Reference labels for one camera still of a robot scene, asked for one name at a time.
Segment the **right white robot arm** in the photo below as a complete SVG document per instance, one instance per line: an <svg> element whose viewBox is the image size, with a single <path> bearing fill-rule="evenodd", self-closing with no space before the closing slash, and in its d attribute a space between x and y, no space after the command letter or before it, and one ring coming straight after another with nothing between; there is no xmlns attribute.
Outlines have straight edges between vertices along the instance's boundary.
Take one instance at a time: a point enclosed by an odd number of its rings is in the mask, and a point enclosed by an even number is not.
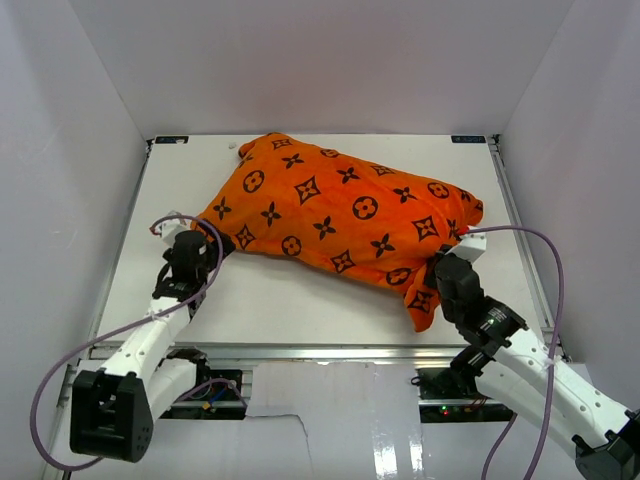
<svg viewBox="0 0 640 480"><path fill-rule="evenodd" d="M453 390L496 400L539 427L585 479L638 478L638 412L585 380L515 310L486 295L472 261L460 248L439 252L427 281L468 344L450 363Z"/></svg>

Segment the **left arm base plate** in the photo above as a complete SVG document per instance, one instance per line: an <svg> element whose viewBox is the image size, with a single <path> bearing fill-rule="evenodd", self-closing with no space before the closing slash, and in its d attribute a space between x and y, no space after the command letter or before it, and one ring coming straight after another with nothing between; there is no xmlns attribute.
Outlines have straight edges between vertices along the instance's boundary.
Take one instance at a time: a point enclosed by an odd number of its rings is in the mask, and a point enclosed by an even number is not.
<svg viewBox="0 0 640 480"><path fill-rule="evenodd" d="M242 394L243 371L214 367L204 352L194 348L174 350L168 359L188 360L196 366L198 390L176 401L162 416L172 420L243 420L246 414Z"/></svg>

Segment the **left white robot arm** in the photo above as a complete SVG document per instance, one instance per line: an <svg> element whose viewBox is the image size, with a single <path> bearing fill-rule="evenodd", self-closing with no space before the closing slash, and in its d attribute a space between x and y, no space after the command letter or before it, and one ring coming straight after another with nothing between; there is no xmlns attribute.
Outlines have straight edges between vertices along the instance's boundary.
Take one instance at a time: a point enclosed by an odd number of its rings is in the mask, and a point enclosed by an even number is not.
<svg viewBox="0 0 640 480"><path fill-rule="evenodd" d="M199 399L211 374L169 349L203 304L217 267L235 249L220 232L180 230L163 257L147 315L96 370L72 385L72 452L136 463L151 443L156 421L181 395Z"/></svg>

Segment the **orange patterned pillowcase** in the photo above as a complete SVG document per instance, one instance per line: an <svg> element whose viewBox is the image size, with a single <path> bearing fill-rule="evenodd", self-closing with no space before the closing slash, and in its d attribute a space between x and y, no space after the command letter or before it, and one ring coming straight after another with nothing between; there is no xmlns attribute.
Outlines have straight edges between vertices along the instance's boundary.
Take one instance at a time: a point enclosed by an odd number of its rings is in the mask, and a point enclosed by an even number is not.
<svg viewBox="0 0 640 480"><path fill-rule="evenodd" d="M440 298L426 259L480 224L467 190L283 133L255 138L200 217L246 253L284 256L399 294L413 328L429 329Z"/></svg>

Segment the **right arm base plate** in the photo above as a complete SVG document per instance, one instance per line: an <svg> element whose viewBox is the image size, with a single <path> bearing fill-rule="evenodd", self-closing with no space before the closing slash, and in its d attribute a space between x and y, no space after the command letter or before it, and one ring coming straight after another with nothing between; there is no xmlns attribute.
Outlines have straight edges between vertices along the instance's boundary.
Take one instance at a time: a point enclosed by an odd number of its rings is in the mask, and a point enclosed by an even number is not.
<svg viewBox="0 0 640 480"><path fill-rule="evenodd" d="M418 369L410 383L418 390L422 424L507 422L513 415L450 369Z"/></svg>

